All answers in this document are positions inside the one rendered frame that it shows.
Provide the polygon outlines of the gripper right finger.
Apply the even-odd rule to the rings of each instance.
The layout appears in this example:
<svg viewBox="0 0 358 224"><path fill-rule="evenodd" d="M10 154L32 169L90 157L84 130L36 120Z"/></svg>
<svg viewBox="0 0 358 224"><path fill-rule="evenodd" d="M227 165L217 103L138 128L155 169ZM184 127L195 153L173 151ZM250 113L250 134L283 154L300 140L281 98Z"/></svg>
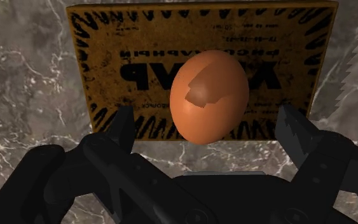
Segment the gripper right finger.
<svg viewBox="0 0 358 224"><path fill-rule="evenodd" d="M275 137L298 171L273 224L358 224L333 207L339 191L358 196L358 146L318 129L291 105L280 107Z"/></svg>

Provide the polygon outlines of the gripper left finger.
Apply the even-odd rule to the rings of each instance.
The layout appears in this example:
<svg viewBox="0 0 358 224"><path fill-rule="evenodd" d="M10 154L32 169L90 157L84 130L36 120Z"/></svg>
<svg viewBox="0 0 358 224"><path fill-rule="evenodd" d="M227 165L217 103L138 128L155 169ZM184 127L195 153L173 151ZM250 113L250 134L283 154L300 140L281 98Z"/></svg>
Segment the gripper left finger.
<svg viewBox="0 0 358 224"><path fill-rule="evenodd" d="M132 152L134 111L121 107L106 132L71 151L29 150L0 189L0 224L61 224L78 196L93 193L120 224L211 224L210 209Z"/></svg>

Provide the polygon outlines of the yellow box with black print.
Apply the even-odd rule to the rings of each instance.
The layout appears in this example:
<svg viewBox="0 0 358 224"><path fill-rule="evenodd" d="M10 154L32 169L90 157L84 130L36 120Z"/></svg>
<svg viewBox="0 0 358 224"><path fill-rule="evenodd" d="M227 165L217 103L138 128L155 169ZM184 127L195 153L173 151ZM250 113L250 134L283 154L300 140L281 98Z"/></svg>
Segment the yellow box with black print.
<svg viewBox="0 0 358 224"><path fill-rule="evenodd" d="M78 4L66 9L94 131L135 111L139 141L178 141L169 111L176 73L204 50L244 68L245 115L228 139L272 140L278 109L310 111L338 3L328 0Z"/></svg>

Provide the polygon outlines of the brown egg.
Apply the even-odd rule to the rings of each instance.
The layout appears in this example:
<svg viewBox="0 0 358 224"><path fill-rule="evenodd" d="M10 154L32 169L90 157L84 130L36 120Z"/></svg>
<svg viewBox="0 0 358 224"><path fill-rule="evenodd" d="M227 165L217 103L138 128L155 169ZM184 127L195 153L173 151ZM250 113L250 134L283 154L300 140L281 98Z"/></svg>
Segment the brown egg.
<svg viewBox="0 0 358 224"><path fill-rule="evenodd" d="M180 135L194 144L214 143L242 120L249 84L239 61L209 50L179 69L170 90L170 112Z"/></svg>

